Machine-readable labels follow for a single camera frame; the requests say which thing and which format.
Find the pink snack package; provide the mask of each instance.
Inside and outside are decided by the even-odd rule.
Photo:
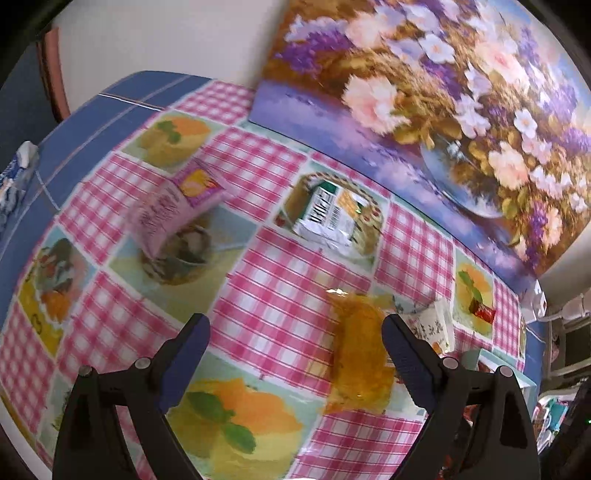
[[[131,236],[153,260],[170,235],[230,197],[224,179],[193,158],[131,208]]]

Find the snack package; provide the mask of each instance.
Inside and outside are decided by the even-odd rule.
[[[362,209],[368,205],[367,200],[325,179],[318,179],[307,187],[312,194],[296,220],[293,231],[307,240],[338,250],[343,255],[355,255],[351,237]]]
[[[390,401],[396,370],[382,343],[385,313],[363,295],[329,290],[337,326],[331,388],[325,413],[363,409],[381,414]]]
[[[131,208],[131,236],[153,260],[167,238],[229,196],[224,179],[193,158]]]
[[[456,349],[452,313],[447,300],[438,299],[422,312],[400,316],[415,337],[426,340],[436,354],[442,355]]]

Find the blue gripper pad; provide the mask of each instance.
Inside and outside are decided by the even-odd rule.
[[[382,324],[382,341],[415,405],[424,408],[431,414],[436,405],[435,379],[401,331],[401,328],[407,329],[408,333],[413,336],[398,315],[387,316]],[[431,350],[428,353],[437,355],[427,342],[424,343]]]
[[[195,320],[193,330],[162,376],[158,406],[163,414],[180,403],[209,343],[209,319],[196,313],[189,322]]]

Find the small box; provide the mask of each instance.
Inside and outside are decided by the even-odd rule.
[[[464,352],[462,355],[462,365],[469,370],[478,370],[478,362],[482,362],[493,372],[496,371],[501,365],[506,365],[513,370],[517,383],[523,391],[523,397],[525,404],[527,405],[527,411],[530,417],[534,414],[534,408],[538,401],[537,397],[537,386],[535,382],[527,378],[523,373],[517,370],[513,365],[507,363],[503,359],[497,357],[494,353],[490,353],[488,350],[480,348],[478,350],[469,350]]]

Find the pink gingham pattern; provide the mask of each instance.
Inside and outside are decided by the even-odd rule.
[[[81,365],[99,373],[128,368],[141,356],[153,356],[178,329],[133,298],[105,272],[91,281],[72,313],[57,363],[74,381]]]
[[[517,358],[521,331],[519,299],[497,278],[495,278],[495,308],[496,316],[493,324],[495,346]]]
[[[102,265],[121,239],[125,212],[135,200],[154,190],[164,177],[112,154],[83,181],[58,217],[76,246]]]
[[[479,348],[489,351],[492,350],[492,342],[474,332],[468,332],[454,325],[453,333],[456,341],[456,349],[452,353],[452,356],[457,359],[460,359],[462,353],[467,352],[468,350],[476,350]]]
[[[262,228],[214,305],[210,343],[263,375],[327,395],[328,288],[366,292],[369,279]]]
[[[369,188],[370,190],[379,193],[382,197],[387,199],[390,198],[391,193],[388,189],[382,187],[379,183],[374,182],[372,179],[366,177],[365,175],[361,175],[361,173],[359,173],[356,170],[353,170],[347,165],[341,163],[340,161],[328,157],[327,155],[324,155],[320,152],[312,153],[312,155],[310,155],[310,158],[326,167],[332,168],[340,174],[343,174],[349,180],[359,183]]]
[[[410,450],[422,426],[422,422],[359,410],[325,415],[309,444],[302,448],[290,476],[314,480],[387,480]]]
[[[40,442],[37,442],[36,444],[36,451],[41,461],[51,470],[53,468],[53,458],[45,451]]]
[[[451,240],[395,202],[382,236],[376,280],[423,305],[451,299]]]
[[[55,365],[31,322],[14,301],[0,340],[0,381],[14,409],[35,435]]]
[[[228,205],[265,221],[290,186],[306,156],[268,138],[229,128],[203,147],[197,158],[220,170],[233,186]]]
[[[234,125],[249,114],[253,98],[253,90],[215,80],[187,95],[175,108],[224,125]]]

